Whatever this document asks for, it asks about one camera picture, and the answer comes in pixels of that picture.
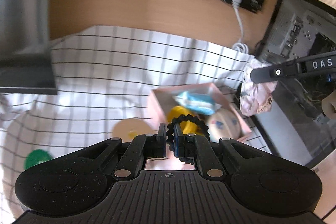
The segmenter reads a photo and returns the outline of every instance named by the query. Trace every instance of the white power cord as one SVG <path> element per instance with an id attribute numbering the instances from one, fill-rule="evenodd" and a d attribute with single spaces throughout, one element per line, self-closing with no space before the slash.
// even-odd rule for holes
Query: white power cord
<path id="1" fill-rule="evenodd" d="M 244 28 L 243 28 L 243 23 L 242 23 L 242 20 L 241 20 L 241 18 L 239 16 L 239 11 L 238 11 L 239 5 L 241 4 L 241 2 L 243 0 L 231 0 L 231 1 L 232 1 L 233 9 L 234 9 L 234 11 L 236 13 L 236 17 L 237 17 L 239 28 L 240 28 L 240 32 L 241 32 L 241 37 L 239 38 L 238 42 L 235 43 L 232 46 L 232 49 L 235 50 L 235 51 L 237 51 L 237 52 L 242 52 L 242 53 L 248 54 L 249 53 L 248 46 L 246 44 L 242 43 L 243 39 L 244 39 Z"/>

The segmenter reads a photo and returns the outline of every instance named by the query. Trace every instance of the metal screw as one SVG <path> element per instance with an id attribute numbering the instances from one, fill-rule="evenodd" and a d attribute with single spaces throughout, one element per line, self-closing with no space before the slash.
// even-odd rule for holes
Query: metal screw
<path id="1" fill-rule="evenodd" d="M 129 170 L 126 169 L 120 169 L 114 172 L 114 175 L 118 178 L 126 178 L 131 174 Z"/>
<path id="2" fill-rule="evenodd" d="M 219 169 L 210 169 L 207 172 L 208 176 L 212 177 L 212 178 L 219 178 L 221 177 L 224 173 L 222 170 Z"/>

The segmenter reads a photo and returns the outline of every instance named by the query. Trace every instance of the beige disc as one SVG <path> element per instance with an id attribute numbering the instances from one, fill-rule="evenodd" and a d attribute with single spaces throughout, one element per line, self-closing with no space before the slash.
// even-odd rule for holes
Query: beige disc
<path id="1" fill-rule="evenodd" d="M 322 100 L 322 110 L 329 119 L 336 119 L 336 90 Z"/>
<path id="2" fill-rule="evenodd" d="M 111 137 L 119 137 L 123 142 L 130 142 L 135 136 L 153 133 L 153 129 L 143 120 L 131 118 L 118 122 L 111 132 Z"/>

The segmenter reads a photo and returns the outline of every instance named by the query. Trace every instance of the black grid lines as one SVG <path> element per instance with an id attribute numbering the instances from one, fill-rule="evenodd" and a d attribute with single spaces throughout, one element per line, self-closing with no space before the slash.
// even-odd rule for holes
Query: black grid lines
<path id="1" fill-rule="evenodd" d="M 152 89 L 213 82 L 227 96 L 234 94 L 251 56 L 176 35 L 95 26 L 59 39 L 52 60 L 58 96 L 0 95 L 1 153 L 13 158 L 0 157 L 0 168 L 13 178 L 6 182 L 9 189 L 33 149 L 57 157 L 107 139 L 122 119 L 150 122 L 145 108 Z M 247 143 L 267 149 L 257 131 Z M 1 195 L 1 204 L 17 203 L 10 192 Z M 1 211 L 12 213 L 10 207 Z"/>

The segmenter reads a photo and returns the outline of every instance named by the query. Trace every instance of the green disc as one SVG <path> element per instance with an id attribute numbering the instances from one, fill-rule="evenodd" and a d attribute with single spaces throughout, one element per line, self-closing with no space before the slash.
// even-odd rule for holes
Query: green disc
<path id="1" fill-rule="evenodd" d="M 34 165 L 41 164 L 43 162 L 46 162 L 52 159 L 53 157 L 48 152 L 41 150 L 41 149 L 37 149 L 28 155 L 28 157 L 25 160 L 24 168 L 26 170 Z"/>

